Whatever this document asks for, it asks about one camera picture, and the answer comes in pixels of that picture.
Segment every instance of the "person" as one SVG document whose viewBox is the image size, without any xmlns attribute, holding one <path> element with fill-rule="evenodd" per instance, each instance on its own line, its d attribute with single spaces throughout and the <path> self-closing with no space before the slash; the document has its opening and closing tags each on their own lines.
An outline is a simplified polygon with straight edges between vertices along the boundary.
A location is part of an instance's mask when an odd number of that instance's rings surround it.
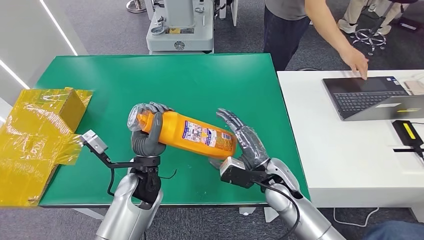
<svg viewBox="0 0 424 240">
<path fill-rule="evenodd" d="M 361 15 L 363 8 L 367 7 L 368 4 L 370 4 L 370 0 L 350 0 L 346 12 L 344 13 L 344 17 L 339 19 L 337 22 L 338 28 L 347 34 L 354 33 L 357 30 L 359 16 Z M 380 34 L 387 35 L 392 29 L 392 26 L 390 26 L 389 23 L 402 11 L 402 8 L 405 9 L 408 5 L 409 4 L 401 5 L 396 2 L 387 13 L 385 20 L 378 29 L 378 32 Z"/>
<path fill-rule="evenodd" d="M 276 71 L 284 71 L 296 53 L 310 21 L 353 72 L 367 79 L 368 59 L 337 27 L 326 0 L 265 0 L 264 53 L 270 53 Z"/>
<path fill-rule="evenodd" d="M 362 240 L 424 240 L 424 225 L 386 221 L 373 226 Z"/>
</svg>

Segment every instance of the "shoe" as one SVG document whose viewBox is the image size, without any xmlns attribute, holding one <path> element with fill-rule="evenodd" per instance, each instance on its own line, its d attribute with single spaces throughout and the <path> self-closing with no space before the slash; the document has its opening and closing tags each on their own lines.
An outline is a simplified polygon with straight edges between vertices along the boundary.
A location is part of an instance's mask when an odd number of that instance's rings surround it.
<svg viewBox="0 0 424 240">
<path fill-rule="evenodd" d="M 377 32 L 379 32 L 382 35 L 387 35 L 391 29 L 392 29 L 392 26 L 385 25 L 383 27 L 380 27 Z"/>
<path fill-rule="evenodd" d="M 342 30 L 343 32 L 347 33 L 347 34 L 353 34 L 354 32 L 356 32 L 357 30 L 357 26 L 358 24 L 355 24 L 353 26 L 351 26 L 348 21 L 344 20 L 344 19 L 340 19 L 337 22 L 337 26 L 340 30 Z"/>
</svg>

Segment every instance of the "green table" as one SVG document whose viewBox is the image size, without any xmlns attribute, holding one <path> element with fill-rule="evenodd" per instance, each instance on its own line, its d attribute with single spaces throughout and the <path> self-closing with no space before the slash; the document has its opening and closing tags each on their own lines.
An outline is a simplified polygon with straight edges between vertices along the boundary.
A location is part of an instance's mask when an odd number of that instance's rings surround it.
<svg viewBox="0 0 424 240">
<path fill-rule="evenodd" d="M 283 160 L 309 198 L 308 188 L 269 54 L 58 56 L 35 86 L 73 87 L 94 94 L 76 131 L 92 129 L 108 145 L 113 162 L 127 162 L 130 147 L 127 117 L 138 103 L 155 101 L 180 114 L 226 128 L 217 108 L 236 113 L 253 127 L 268 154 Z M 258 186 L 244 189 L 220 181 L 205 156 L 168 146 L 159 175 L 163 205 L 254 205 L 265 202 Z M 115 171 L 114 191 L 126 169 Z M 75 165 L 60 166 L 40 206 L 108 206 L 110 170 L 84 147 Z"/>
</svg>

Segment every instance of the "robot finger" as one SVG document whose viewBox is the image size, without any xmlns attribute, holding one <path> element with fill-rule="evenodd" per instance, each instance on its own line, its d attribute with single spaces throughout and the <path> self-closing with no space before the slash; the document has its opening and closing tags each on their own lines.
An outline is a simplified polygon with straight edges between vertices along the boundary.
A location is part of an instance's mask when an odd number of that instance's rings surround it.
<svg viewBox="0 0 424 240">
<path fill-rule="evenodd" d="M 152 114 L 159 112 L 159 110 L 155 106 L 153 106 L 152 104 L 145 104 L 144 107 L 147 110 L 150 110 Z"/>
<path fill-rule="evenodd" d="M 228 119 L 230 119 L 237 126 L 238 129 L 244 126 L 242 121 L 231 111 L 225 110 L 223 108 L 218 108 L 218 111 L 224 114 Z"/>
<path fill-rule="evenodd" d="M 159 136 L 161 135 L 161 131 L 162 131 L 162 124 L 163 124 L 162 112 L 157 112 L 154 115 L 151 130 L 148 135 L 148 141 L 150 143 L 152 144 L 158 143 Z"/>
<path fill-rule="evenodd" d="M 165 109 L 165 111 L 171 111 L 171 108 L 170 107 L 168 107 L 167 105 L 165 105 L 165 104 L 162 104 L 162 103 L 158 103 L 159 105 L 161 105 L 162 106 L 162 108 L 163 109 Z"/>
<path fill-rule="evenodd" d="M 156 102 L 151 101 L 150 105 L 153 105 L 161 113 L 165 112 L 165 108 L 163 106 L 161 106 L 160 104 L 156 103 Z"/>
<path fill-rule="evenodd" d="M 245 125 L 245 123 L 242 120 L 240 120 L 240 118 L 237 115 L 235 115 L 232 111 L 229 111 L 226 109 L 224 110 L 228 112 L 228 114 L 231 116 L 232 119 L 234 119 L 235 122 L 240 124 L 240 127 L 243 127 Z"/>
<path fill-rule="evenodd" d="M 228 125 L 228 127 L 235 133 L 237 131 L 237 125 L 231 121 L 225 114 L 222 112 L 216 112 L 216 115 L 220 117 Z"/>
</svg>

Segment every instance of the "power adapter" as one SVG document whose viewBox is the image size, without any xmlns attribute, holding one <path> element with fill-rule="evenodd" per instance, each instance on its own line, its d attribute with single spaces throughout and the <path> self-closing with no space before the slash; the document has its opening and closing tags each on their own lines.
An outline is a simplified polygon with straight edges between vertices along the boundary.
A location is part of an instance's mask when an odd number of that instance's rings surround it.
<svg viewBox="0 0 424 240">
<path fill-rule="evenodd" d="M 391 123 L 399 136 L 402 144 L 411 147 L 420 158 L 424 160 L 423 150 L 421 145 L 424 144 L 418 132 L 415 130 L 411 121 L 408 120 L 396 120 Z"/>
</svg>

